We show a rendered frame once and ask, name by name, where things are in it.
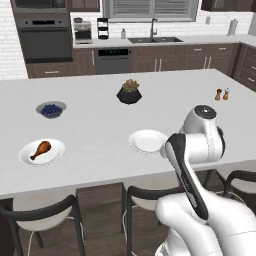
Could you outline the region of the white plate with drumstick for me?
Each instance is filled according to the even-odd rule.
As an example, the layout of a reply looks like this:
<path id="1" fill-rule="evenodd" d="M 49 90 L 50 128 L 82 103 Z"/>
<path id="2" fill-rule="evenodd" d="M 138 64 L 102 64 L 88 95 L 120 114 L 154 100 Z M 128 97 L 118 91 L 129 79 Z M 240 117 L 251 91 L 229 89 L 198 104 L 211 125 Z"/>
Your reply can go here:
<path id="1" fill-rule="evenodd" d="M 51 149 L 47 153 L 41 154 L 34 160 L 31 160 L 30 156 L 36 152 L 37 147 L 42 141 L 49 141 Z M 59 159 L 64 152 L 65 146 L 61 141 L 56 139 L 40 139 L 25 145 L 20 150 L 18 158 L 23 164 L 29 166 L 44 166 Z"/>

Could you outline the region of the brown chicken drumstick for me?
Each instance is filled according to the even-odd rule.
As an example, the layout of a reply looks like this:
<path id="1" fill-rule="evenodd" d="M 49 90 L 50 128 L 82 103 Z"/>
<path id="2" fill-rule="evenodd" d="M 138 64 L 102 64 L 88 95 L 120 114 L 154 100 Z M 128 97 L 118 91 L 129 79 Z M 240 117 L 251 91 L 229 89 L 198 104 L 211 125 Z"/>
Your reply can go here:
<path id="1" fill-rule="evenodd" d="M 37 147 L 36 152 L 30 156 L 31 160 L 34 160 L 41 154 L 47 153 L 51 149 L 51 144 L 49 141 L 42 141 L 39 146 Z"/>

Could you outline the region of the grey bowl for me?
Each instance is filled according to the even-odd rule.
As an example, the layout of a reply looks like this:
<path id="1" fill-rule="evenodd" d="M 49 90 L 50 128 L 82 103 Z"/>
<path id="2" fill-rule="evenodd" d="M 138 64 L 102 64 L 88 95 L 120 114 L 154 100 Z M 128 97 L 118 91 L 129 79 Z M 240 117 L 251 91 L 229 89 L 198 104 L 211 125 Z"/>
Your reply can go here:
<path id="1" fill-rule="evenodd" d="M 49 101 L 49 102 L 44 102 L 44 103 L 38 105 L 38 106 L 36 107 L 36 112 L 37 112 L 38 114 L 41 114 L 41 115 L 44 116 L 45 118 L 48 118 L 48 119 L 57 118 L 57 117 L 59 117 L 59 116 L 62 114 L 62 112 L 61 112 L 60 114 L 57 114 L 57 115 L 43 115 L 43 114 L 41 113 L 41 110 L 42 110 L 43 107 L 44 107 L 45 105 L 47 105 L 47 104 L 55 104 L 55 105 L 57 105 L 58 107 L 60 107 L 60 108 L 62 109 L 62 112 L 67 108 L 67 105 L 66 105 L 65 103 L 61 102 L 61 101 Z"/>

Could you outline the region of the white empty-looking plate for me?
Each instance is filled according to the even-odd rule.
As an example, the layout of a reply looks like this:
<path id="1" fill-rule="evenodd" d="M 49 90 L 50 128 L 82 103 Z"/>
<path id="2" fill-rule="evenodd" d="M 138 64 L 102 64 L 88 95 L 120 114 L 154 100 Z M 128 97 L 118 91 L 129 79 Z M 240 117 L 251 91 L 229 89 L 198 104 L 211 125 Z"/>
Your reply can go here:
<path id="1" fill-rule="evenodd" d="M 139 130 L 130 135 L 128 143 L 142 153 L 157 153 L 166 142 L 167 136 L 155 130 Z"/>

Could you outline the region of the black plant pot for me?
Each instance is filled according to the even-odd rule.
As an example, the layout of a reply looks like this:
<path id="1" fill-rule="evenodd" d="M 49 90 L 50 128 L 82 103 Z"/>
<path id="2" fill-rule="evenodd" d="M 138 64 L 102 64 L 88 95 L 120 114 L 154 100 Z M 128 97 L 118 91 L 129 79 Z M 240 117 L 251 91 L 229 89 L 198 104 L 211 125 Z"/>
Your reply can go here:
<path id="1" fill-rule="evenodd" d="M 137 103 L 141 98 L 142 95 L 139 92 L 139 90 L 127 92 L 123 88 L 119 90 L 117 93 L 117 98 L 125 104 L 135 104 Z"/>

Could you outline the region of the green and pink succulent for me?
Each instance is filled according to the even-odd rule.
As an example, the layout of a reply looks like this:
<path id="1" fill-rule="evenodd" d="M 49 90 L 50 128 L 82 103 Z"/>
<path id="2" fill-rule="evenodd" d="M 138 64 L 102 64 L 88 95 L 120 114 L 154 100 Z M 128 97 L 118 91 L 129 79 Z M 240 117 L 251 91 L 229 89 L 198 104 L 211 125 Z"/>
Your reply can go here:
<path id="1" fill-rule="evenodd" d="M 138 89 L 139 84 L 137 83 L 136 80 L 129 79 L 127 80 L 123 85 L 122 89 L 126 92 L 134 92 Z"/>

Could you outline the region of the dark dishwasher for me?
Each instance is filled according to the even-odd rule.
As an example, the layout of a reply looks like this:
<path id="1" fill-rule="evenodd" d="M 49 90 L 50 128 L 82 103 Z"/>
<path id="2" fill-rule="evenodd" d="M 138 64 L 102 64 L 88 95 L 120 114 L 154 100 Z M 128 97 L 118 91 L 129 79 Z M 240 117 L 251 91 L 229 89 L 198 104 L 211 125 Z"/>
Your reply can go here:
<path id="1" fill-rule="evenodd" d="M 98 75 L 122 74 L 132 71 L 130 48 L 99 48 L 95 50 L 95 68 Z"/>

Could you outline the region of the black and white chair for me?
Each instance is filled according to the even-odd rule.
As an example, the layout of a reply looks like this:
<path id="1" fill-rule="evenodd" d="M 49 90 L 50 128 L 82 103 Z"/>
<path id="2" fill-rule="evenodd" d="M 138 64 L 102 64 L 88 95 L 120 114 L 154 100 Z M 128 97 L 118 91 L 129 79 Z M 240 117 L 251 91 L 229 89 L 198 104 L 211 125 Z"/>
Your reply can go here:
<path id="1" fill-rule="evenodd" d="M 145 189 L 122 183 L 121 232 L 125 235 L 127 256 L 137 256 L 132 251 L 132 209 L 140 207 L 144 210 L 154 211 L 159 198 L 183 191 L 181 185 L 168 189 Z"/>
<path id="2" fill-rule="evenodd" d="M 79 253 L 80 256 L 86 256 L 84 229 L 75 190 L 16 196 L 13 199 L 13 209 L 0 207 L 0 215 L 9 222 L 18 256 L 24 256 L 18 228 L 30 231 L 31 237 L 36 236 L 39 247 L 43 248 L 40 232 L 55 228 L 67 218 L 75 221 Z"/>
<path id="3" fill-rule="evenodd" d="M 220 196 L 235 199 L 248 206 L 256 215 L 256 169 L 207 171 L 203 186 L 215 188 Z"/>

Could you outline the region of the dark blue berries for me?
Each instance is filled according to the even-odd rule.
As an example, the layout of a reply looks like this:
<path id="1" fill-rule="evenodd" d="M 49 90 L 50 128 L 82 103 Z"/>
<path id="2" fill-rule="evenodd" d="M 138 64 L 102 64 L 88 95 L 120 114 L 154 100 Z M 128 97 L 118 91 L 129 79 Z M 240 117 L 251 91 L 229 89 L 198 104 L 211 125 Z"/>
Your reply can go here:
<path id="1" fill-rule="evenodd" d="M 55 104 L 47 104 L 41 110 L 43 115 L 57 115 L 62 112 L 62 109 Z"/>

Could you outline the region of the brown base cupboards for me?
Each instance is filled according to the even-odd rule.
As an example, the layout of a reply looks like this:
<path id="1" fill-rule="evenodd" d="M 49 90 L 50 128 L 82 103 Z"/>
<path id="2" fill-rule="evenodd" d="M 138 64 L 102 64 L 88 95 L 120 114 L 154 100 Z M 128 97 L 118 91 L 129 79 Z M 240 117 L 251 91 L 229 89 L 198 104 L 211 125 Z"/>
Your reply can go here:
<path id="1" fill-rule="evenodd" d="M 232 76 L 238 43 L 208 43 L 128 47 L 132 51 L 132 71 L 161 72 L 217 69 Z M 72 62 L 27 64 L 29 78 L 98 75 L 95 50 L 74 49 Z"/>

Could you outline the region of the black sink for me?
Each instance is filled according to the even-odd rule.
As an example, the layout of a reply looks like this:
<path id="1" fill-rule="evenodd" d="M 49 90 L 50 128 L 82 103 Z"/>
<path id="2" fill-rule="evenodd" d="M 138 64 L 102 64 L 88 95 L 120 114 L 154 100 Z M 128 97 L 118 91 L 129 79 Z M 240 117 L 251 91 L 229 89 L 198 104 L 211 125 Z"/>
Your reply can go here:
<path id="1" fill-rule="evenodd" d="M 128 38 L 131 43 L 176 43 L 183 42 L 177 37 Z"/>

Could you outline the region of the black tiered stand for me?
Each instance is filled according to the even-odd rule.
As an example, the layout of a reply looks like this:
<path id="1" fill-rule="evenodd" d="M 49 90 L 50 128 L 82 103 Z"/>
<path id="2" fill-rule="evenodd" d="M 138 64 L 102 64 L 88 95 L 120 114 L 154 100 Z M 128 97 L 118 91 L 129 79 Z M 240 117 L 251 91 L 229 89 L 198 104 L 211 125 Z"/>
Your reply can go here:
<path id="1" fill-rule="evenodd" d="M 108 26 L 107 18 L 97 19 L 97 31 L 98 31 L 98 38 L 100 40 L 107 40 L 109 38 L 109 26 Z"/>

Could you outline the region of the dark sink tap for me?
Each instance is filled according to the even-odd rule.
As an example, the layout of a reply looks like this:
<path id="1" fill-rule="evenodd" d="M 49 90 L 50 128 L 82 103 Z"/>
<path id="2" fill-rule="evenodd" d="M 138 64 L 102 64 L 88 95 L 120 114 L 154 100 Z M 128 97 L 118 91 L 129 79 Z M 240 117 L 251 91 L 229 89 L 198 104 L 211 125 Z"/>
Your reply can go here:
<path id="1" fill-rule="evenodd" d="M 157 22 L 157 18 L 152 18 L 151 29 L 150 29 L 150 39 L 153 40 L 154 36 L 157 35 L 157 29 L 154 28 L 154 23 Z"/>

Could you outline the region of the silver coffee machine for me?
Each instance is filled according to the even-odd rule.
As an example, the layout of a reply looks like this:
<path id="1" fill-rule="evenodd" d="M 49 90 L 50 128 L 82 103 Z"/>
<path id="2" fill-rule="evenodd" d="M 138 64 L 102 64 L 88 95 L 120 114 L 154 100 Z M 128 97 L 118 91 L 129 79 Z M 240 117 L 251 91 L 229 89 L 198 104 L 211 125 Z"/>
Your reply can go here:
<path id="1" fill-rule="evenodd" d="M 75 42 L 77 44 L 91 44 L 92 43 L 92 33 L 91 33 L 91 23 L 89 21 L 84 21 L 80 17 L 73 19 L 73 27 L 75 34 Z"/>

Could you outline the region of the window with blinds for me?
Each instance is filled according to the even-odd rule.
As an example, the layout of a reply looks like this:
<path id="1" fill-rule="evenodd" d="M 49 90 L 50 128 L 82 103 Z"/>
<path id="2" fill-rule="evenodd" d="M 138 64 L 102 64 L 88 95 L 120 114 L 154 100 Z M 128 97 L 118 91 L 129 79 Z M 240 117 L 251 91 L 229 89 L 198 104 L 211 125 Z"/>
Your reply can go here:
<path id="1" fill-rule="evenodd" d="M 114 23 L 194 22 L 199 0 L 102 0 L 103 17 Z"/>

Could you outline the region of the brown side cupboards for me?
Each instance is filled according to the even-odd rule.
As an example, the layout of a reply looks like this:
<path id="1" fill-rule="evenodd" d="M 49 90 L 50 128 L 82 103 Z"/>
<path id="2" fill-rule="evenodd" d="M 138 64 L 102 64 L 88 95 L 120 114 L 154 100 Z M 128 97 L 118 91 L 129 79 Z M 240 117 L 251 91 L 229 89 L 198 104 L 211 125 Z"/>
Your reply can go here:
<path id="1" fill-rule="evenodd" d="M 256 92 L 256 47 L 246 44 L 239 46 L 234 79 Z"/>

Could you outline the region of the microwave oven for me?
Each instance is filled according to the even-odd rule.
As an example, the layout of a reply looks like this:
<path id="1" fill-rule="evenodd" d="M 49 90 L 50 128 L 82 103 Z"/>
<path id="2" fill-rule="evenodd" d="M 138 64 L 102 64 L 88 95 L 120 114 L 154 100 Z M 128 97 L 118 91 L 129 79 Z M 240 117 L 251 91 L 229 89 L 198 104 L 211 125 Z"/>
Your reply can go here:
<path id="1" fill-rule="evenodd" d="M 66 13 L 66 0 L 10 0 L 14 13 Z"/>

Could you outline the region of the black wall oven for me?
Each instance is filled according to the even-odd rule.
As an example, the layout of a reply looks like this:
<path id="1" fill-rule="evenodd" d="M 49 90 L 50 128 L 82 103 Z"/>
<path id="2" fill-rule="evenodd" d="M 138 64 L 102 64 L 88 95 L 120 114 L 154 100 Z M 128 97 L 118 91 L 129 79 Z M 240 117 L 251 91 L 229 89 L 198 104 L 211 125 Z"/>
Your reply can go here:
<path id="1" fill-rule="evenodd" d="M 15 18 L 26 64 L 72 62 L 68 14 L 27 14 Z"/>

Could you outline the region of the brown wall cupboard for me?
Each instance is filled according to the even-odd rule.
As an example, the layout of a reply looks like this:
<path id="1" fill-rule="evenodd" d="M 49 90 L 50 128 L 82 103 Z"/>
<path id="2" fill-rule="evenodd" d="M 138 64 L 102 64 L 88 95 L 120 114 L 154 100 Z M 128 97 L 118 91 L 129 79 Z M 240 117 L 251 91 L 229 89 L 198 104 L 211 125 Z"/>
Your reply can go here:
<path id="1" fill-rule="evenodd" d="M 100 0 L 68 0 L 72 12 L 99 12 Z"/>
<path id="2" fill-rule="evenodd" d="M 201 9 L 210 12 L 256 12 L 256 0 L 202 0 Z"/>

